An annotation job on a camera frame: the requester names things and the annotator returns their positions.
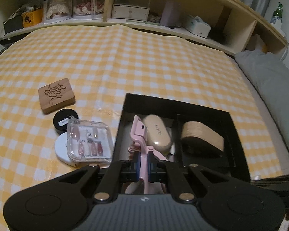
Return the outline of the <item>beige oval case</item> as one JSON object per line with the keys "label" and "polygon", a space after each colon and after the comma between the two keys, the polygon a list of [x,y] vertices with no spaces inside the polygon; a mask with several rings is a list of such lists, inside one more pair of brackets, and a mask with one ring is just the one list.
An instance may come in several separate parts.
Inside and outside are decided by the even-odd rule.
{"label": "beige oval case", "polygon": [[153,146],[163,155],[168,155],[172,139],[162,118],[157,115],[147,115],[143,119],[143,123],[147,128],[147,145]]}

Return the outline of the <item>pink eyelash curler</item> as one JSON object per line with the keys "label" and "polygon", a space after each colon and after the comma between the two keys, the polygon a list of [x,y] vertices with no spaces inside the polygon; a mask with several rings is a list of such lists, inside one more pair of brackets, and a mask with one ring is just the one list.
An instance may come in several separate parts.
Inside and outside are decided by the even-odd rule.
{"label": "pink eyelash curler", "polygon": [[154,158],[160,161],[167,161],[167,158],[153,146],[147,145],[147,128],[137,115],[133,119],[130,138],[133,141],[132,145],[128,148],[130,159],[137,154],[140,155],[140,158],[137,159],[139,180],[138,182],[130,182],[125,189],[125,193],[136,194],[137,189],[141,185],[144,186],[143,194],[156,193],[157,186],[151,186],[149,182],[149,154],[152,154]]}

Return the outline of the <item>black cardboard box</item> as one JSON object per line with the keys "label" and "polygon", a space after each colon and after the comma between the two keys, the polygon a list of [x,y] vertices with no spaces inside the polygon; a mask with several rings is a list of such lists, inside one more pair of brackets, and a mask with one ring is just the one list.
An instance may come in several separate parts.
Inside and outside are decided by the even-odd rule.
{"label": "black cardboard box", "polygon": [[[162,118],[174,148],[174,154],[169,157],[171,161],[183,166],[196,163],[245,182],[250,181],[243,147],[230,113],[146,95],[128,93],[125,96],[114,145],[114,161],[128,159],[130,130],[136,115],[140,118],[148,115]],[[193,138],[182,140],[183,125],[190,121],[200,122],[223,137],[224,150],[209,147]]]}

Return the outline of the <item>wooden oval brush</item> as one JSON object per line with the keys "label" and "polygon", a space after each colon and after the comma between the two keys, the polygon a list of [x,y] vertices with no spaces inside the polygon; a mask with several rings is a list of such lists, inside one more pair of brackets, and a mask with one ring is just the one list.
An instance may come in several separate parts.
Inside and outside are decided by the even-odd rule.
{"label": "wooden oval brush", "polygon": [[181,139],[189,137],[204,141],[221,152],[224,151],[224,138],[201,122],[188,121],[183,124]]}

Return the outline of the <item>black round compact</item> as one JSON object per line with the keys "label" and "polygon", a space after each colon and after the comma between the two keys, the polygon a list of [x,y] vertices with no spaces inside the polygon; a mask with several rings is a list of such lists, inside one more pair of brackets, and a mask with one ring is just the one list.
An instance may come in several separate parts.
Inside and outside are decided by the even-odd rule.
{"label": "black round compact", "polygon": [[67,131],[68,121],[71,118],[79,118],[78,113],[73,109],[62,109],[54,115],[53,126],[59,135]]}

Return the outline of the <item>carved wooden block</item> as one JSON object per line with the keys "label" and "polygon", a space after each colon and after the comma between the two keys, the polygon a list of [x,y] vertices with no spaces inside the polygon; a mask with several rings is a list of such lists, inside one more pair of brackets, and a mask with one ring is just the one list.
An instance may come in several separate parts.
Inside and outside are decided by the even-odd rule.
{"label": "carved wooden block", "polygon": [[38,97],[44,114],[49,114],[76,102],[75,94],[68,78],[63,78],[39,88]]}

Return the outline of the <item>yellow checkered tablecloth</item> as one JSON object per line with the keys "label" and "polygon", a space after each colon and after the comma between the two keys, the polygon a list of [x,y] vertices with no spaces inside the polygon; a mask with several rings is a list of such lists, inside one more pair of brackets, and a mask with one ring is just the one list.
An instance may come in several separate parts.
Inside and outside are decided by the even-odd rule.
{"label": "yellow checkered tablecloth", "polygon": [[229,112],[252,176],[282,175],[268,129],[235,62],[178,37],[126,26],[53,26],[33,31],[0,55],[0,230],[15,192],[71,171],[56,158],[53,116],[38,89],[68,78],[82,119],[106,123],[113,137],[127,93]]}

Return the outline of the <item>lilac bottle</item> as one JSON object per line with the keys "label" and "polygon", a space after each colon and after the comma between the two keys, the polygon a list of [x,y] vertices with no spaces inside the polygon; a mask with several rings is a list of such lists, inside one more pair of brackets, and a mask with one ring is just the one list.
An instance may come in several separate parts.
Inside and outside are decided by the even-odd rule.
{"label": "lilac bottle", "polygon": [[175,26],[179,21],[180,14],[180,3],[175,1],[166,1],[160,20],[160,25],[165,27]]}

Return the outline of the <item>white mini drawer unit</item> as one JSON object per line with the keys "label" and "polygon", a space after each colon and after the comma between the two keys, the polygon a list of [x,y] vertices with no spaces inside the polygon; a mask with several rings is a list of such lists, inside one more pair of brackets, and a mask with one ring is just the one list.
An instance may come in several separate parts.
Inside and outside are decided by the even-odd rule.
{"label": "white mini drawer unit", "polygon": [[114,0],[112,18],[147,21],[151,0]]}

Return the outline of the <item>wooden headboard shelf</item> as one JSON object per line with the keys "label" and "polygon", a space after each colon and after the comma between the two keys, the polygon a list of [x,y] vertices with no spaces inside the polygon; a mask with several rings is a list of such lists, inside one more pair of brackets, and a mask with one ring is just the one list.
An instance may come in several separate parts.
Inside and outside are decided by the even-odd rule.
{"label": "wooden headboard shelf", "polygon": [[52,25],[109,26],[173,35],[229,55],[279,54],[286,38],[240,0],[0,0],[0,40]]}

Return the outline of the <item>clear doll case right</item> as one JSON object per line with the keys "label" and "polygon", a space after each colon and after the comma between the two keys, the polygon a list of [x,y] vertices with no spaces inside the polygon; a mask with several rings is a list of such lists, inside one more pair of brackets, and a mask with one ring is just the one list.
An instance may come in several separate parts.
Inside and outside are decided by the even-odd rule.
{"label": "clear doll case right", "polygon": [[92,20],[102,17],[104,0],[72,0],[72,18]]}

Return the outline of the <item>clear doll case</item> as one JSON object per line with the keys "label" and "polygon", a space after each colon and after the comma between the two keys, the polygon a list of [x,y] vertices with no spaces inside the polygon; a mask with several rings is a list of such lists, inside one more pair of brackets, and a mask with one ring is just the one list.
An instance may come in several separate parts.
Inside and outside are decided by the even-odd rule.
{"label": "clear doll case", "polygon": [[72,0],[72,18],[92,20],[102,17],[104,0]]}
{"label": "clear doll case", "polygon": [[71,18],[72,0],[45,0],[44,23],[57,23]]}

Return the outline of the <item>clear doll case left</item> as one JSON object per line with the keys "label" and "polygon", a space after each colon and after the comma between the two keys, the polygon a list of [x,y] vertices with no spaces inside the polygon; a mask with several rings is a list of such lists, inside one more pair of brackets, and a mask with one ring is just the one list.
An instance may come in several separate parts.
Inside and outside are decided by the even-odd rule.
{"label": "clear doll case left", "polygon": [[57,23],[71,18],[72,0],[45,0],[44,23]]}

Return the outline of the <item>yellow box on shelf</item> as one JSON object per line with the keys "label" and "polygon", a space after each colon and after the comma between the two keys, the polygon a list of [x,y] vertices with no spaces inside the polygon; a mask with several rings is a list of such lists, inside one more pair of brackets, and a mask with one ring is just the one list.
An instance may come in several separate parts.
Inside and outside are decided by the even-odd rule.
{"label": "yellow box on shelf", "polygon": [[28,28],[35,26],[43,21],[43,8],[39,8],[32,12],[22,14],[23,27]]}

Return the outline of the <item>green glass bottle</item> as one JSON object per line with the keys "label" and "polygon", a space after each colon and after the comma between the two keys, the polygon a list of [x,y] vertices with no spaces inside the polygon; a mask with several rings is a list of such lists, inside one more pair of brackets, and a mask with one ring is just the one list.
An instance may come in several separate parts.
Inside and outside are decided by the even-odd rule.
{"label": "green glass bottle", "polygon": [[283,13],[283,4],[281,2],[278,3],[277,9],[273,12],[270,23],[282,23],[282,13]]}

